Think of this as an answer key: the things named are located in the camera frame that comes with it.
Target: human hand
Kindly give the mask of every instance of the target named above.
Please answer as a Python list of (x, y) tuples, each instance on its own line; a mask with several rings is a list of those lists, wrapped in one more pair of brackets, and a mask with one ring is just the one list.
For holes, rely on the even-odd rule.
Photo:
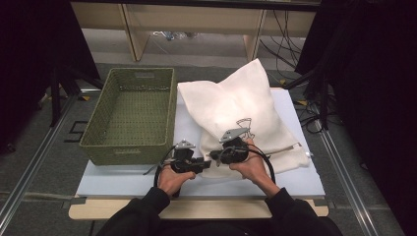
[[(258, 151), (252, 139), (246, 140), (246, 143), (249, 149)], [(252, 183), (264, 191), (268, 198), (273, 197), (280, 190), (268, 176), (264, 166), (264, 160), (256, 153), (249, 151), (248, 158), (245, 161), (231, 163), (229, 168), (239, 171), (243, 178), (251, 180)]]
[(177, 193), (181, 186), (189, 179), (196, 178), (196, 173), (190, 171), (186, 173), (176, 173), (170, 165), (163, 166), (159, 174), (157, 187), (165, 192), (169, 197)]

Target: white bag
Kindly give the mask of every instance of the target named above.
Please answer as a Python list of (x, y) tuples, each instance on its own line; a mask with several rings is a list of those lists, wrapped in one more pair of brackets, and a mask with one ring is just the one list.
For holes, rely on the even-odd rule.
[[(308, 166), (306, 151), (274, 109), (267, 73), (258, 59), (218, 84), (188, 82), (179, 83), (178, 88), (191, 117), (203, 128), (200, 150), (205, 159), (210, 159), (210, 151), (222, 149), (218, 140), (224, 132), (247, 127), (254, 135), (255, 145), (270, 155), (275, 173)], [(230, 170), (226, 164), (217, 167), (214, 161), (202, 176), (221, 178), (241, 175)]]

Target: table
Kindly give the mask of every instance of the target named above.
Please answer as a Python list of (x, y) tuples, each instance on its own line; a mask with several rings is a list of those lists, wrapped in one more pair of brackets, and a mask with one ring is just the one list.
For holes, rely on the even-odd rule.
[[(308, 149), (289, 93), (285, 89), (271, 91), (275, 109), (285, 125), (299, 142)], [(174, 144), (184, 137), (198, 141), (200, 127), (188, 114), (179, 94), (177, 100)], [(195, 156), (201, 155), (195, 149)], [(73, 219), (106, 219), (125, 206), (133, 197), (144, 196), (152, 186), (153, 175), (142, 175), (149, 165), (94, 166), (89, 162), (77, 191), (77, 197), (85, 198), (80, 205), (71, 205), (69, 215)], [(319, 206), (325, 191), (314, 163), (276, 174), (277, 185), (288, 193), (308, 200), (318, 215), (327, 215), (327, 205)], [(183, 185), (180, 198), (171, 201), (160, 217), (179, 218), (268, 218), (270, 213), (264, 203), (265, 195), (249, 180), (208, 179), (198, 176)]]

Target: black jacket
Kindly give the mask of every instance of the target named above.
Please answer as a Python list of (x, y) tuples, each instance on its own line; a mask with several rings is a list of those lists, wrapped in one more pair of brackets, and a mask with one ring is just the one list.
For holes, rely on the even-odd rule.
[(272, 214), (268, 230), (251, 231), (234, 225), (229, 221), (210, 221), (191, 227), (166, 229), (160, 226), (159, 214), (168, 207), (169, 197), (158, 188), (150, 188), (141, 200), (132, 199), (125, 207), (116, 212), (100, 229), (101, 235), (342, 235), (337, 226), (328, 217), (317, 216), (310, 205), (301, 200), (293, 200), (281, 189), (272, 199), (266, 200)]

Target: wicker basket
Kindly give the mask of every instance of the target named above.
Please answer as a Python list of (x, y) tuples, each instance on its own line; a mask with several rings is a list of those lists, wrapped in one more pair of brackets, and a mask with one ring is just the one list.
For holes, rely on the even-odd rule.
[(95, 165), (156, 164), (173, 145), (173, 69), (112, 69), (81, 139)]

